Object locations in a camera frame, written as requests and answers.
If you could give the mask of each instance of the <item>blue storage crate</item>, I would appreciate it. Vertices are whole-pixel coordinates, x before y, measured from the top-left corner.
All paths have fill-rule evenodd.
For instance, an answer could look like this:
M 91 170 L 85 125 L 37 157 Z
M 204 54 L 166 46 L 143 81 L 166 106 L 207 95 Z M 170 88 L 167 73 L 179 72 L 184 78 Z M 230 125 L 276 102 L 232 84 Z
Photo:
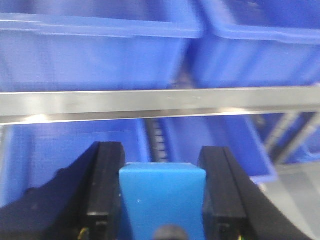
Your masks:
M 50 181 L 97 141 L 122 142 L 127 162 L 151 160 L 141 119 L 12 126 L 3 143 L 0 207 Z
M 0 91 L 165 89 L 201 33 L 189 0 L 2 0 Z
M 255 183 L 277 178 L 249 116 L 162 118 L 160 126 L 171 162 L 196 165 L 203 146 L 229 147 Z
M 201 88 L 311 85 L 320 79 L 318 0 L 195 0 L 206 33 L 190 50 Z

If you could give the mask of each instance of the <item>stainless steel bar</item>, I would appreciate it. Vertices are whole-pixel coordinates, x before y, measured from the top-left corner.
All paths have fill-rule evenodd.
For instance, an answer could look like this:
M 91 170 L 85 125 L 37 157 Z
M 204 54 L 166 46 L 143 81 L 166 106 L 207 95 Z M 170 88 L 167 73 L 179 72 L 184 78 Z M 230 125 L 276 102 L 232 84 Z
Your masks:
M 4 125 L 319 110 L 319 87 L 0 93 Z
M 286 161 L 287 157 L 293 153 L 303 143 L 307 137 L 313 134 L 317 127 L 320 125 L 320 112 L 315 113 L 309 121 L 300 129 L 297 135 L 284 147 L 280 154 L 276 157 L 274 163 L 282 164 Z
M 297 112 L 288 112 L 284 114 L 264 142 L 265 149 L 271 153 L 278 143 L 279 139 L 290 128 L 292 123 L 299 117 Z

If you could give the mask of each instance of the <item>blue plastic part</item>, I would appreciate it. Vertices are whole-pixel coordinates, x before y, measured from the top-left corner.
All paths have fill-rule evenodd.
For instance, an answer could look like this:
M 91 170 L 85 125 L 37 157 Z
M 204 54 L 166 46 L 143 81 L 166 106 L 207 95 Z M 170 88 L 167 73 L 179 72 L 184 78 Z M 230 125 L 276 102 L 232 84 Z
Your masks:
M 206 171 L 187 163 L 136 163 L 122 168 L 119 176 L 132 234 L 120 240 L 151 240 L 163 225 L 178 225 L 190 240 L 205 240 Z
M 50 181 L 97 141 L 122 142 L 127 162 L 151 160 L 141 119 L 12 126 L 4 141 L 0 207 Z
M 189 0 L 2 0 L 0 91 L 165 89 L 190 39 Z
M 163 118 L 160 125 L 171 162 L 197 164 L 203 146 L 229 147 L 253 182 L 277 179 L 249 116 Z
M 195 0 L 206 33 L 190 51 L 201 88 L 311 85 L 320 79 L 318 0 Z

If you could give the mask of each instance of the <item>metal rail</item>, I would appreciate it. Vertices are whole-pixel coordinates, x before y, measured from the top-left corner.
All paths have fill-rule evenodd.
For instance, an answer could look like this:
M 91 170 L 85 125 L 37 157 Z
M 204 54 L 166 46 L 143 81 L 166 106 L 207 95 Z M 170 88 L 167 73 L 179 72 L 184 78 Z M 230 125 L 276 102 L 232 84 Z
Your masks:
M 0 125 L 318 111 L 319 87 L 0 93 Z

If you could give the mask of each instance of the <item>metal frame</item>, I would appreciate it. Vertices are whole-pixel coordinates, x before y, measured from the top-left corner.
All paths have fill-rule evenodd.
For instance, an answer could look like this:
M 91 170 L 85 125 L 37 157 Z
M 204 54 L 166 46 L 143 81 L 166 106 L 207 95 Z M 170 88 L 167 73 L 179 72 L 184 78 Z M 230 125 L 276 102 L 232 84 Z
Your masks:
M 265 143 L 268 151 L 299 113 L 312 112 L 320 113 L 317 86 L 0 93 L 0 125 L 286 113 Z M 319 118 L 311 118 L 276 161 L 283 162 Z

